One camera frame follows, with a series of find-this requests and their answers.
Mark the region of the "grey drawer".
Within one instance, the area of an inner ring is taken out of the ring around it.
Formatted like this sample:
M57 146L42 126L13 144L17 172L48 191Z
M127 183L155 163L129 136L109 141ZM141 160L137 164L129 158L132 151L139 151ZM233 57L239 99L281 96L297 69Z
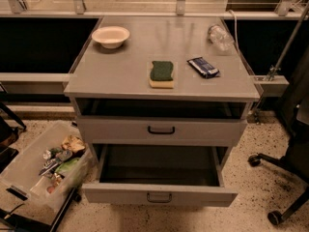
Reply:
M90 202L228 207L238 193L226 188L213 147L100 145L98 176L83 189Z
M77 126L93 144L236 146L247 126L235 119L163 119L80 116Z

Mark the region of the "grey drawer cabinet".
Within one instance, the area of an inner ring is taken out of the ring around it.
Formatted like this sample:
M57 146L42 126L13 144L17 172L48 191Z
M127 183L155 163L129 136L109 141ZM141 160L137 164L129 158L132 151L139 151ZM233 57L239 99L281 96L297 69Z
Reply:
M98 175L94 203L228 207L222 169L259 93L234 48L208 40L214 17L106 16L116 49L90 41L65 89Z

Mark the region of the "grey top drawer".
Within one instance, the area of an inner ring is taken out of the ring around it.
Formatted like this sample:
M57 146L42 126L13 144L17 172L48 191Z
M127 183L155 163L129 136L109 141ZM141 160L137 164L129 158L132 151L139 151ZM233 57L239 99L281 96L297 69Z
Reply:
M247 126L235 119L163 119L80 116L77 126L93 144L236 146Z

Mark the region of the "green yellow sponge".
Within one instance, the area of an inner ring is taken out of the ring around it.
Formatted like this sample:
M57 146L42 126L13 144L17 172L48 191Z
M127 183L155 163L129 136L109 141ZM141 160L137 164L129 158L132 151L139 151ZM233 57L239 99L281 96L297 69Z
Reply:
M152 88L173 89L174 65L170 61L152 61L153 67L149 75Z

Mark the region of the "white bowl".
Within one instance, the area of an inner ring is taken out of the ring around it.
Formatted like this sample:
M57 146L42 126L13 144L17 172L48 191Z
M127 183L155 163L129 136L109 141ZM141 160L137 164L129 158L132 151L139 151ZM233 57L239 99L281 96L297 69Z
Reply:
M120 47L130 36L129 31L120 26L106 26L92 34L92 40L107 49Z

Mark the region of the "crumpled tan bag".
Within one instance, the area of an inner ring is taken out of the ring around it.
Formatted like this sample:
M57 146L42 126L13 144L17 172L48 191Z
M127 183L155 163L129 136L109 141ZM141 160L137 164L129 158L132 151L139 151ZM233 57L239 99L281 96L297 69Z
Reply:
M83 151L86 148L85 143L79 137L74 135L67 136L61 146L64 150L70 150L73 153Z

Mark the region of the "clear plastic bottle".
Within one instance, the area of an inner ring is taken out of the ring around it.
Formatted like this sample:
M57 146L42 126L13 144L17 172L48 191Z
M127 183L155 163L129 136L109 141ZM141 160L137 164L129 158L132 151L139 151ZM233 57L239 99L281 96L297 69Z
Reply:
M234 39L223 27L214 24L208 31L209 41L219 50L227 51L233 47Z

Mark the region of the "green chip bag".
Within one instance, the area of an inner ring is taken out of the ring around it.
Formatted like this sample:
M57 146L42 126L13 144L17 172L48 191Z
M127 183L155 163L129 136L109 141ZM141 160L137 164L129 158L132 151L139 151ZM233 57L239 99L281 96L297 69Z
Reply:
M76 164L79 162L79 158L70 159L61 165L59 165L55 172L61 176L66 177L76 166Z

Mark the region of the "metal can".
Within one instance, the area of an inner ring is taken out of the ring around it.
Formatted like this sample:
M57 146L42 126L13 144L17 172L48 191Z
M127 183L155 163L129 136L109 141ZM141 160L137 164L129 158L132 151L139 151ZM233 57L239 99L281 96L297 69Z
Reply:
M45 159L45 160L51 160L53 158L56 157L56 155L58 153L62 152L62 149L60 147L56 147L56 148L51 148L51 149L48 149L46 150L42 157Z

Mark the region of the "metal diagonal pole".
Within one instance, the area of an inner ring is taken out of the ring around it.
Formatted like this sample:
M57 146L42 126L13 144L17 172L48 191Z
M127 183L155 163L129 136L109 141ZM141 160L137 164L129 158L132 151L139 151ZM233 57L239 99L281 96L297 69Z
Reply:
M269 68L267 75L264 77L264 81L272 81L274 79L274 77L276 76L276 74L281 70L282 62L283 62L286 54L288 53L288 50L290 49L292 42L294 41L295 36L296 36L299 28L301 27L303 20L305 19L305 17L307 16L308 13L309 13L309 2L306 4L298 22L297 22L297 24L294 28L294 31L292 32L292 34L289 37L285 47L283 48L283 51L282 51L277 63L274 66L271 66Z

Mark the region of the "clear plastic bin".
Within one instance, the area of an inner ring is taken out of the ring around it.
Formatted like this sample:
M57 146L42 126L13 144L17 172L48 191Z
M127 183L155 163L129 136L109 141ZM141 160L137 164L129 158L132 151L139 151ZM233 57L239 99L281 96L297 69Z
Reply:
M62 142L69 135L81 139L78 129L69 124L57 122L48 127L5 168L1 182L15 196L58 210L70 190L82 183L92 161L86 145L83 151L77 153L62 148ZM60 147L62 152L55 158L45 160L42 157L46 150L56 147ZM55 172L59 165L74 158L79 158L79 162L66 177Z

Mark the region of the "black office chair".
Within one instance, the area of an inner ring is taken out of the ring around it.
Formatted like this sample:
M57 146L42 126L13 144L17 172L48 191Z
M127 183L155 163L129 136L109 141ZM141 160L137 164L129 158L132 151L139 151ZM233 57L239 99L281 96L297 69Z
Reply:
M306 184L306 189L283 214L279 211L267 214L273 225L287 220L309 200L309 49L305 50L292 75L281 99L280 112L288 129L292 131L286 154L281 159L276 159L258 153L251 155L248 163L254 167L264 160L276 165L295 174Z

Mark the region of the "black cart frame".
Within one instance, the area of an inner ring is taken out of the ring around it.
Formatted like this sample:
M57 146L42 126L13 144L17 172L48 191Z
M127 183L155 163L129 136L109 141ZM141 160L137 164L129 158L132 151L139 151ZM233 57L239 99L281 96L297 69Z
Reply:
M79 202L81 195L77 188L72 188L67 195L60 210L50 224L43 223L32 218L16 214L14 211L21 207L16 206L11 211L0 209L0 222L5 225L3 231L6 232L57 232L62 220L64 219L72 201Z

